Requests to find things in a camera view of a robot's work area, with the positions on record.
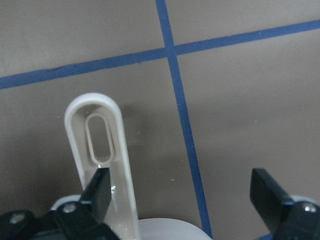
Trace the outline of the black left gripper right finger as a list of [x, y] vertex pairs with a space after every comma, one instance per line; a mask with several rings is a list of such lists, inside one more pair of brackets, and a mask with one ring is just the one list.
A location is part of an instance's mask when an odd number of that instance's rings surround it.
[[287, 219], [295, 204], [290, 195], [263, 168], [253, 168], [251, 171], [249, 197], [272, 235]]

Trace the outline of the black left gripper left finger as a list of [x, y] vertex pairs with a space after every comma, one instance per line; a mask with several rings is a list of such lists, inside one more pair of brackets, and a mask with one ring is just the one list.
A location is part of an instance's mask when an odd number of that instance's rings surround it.
[[111, 203], [111, 177], [109, 168], [98, 168], [79, 198], [92, 217], [102, 223]]

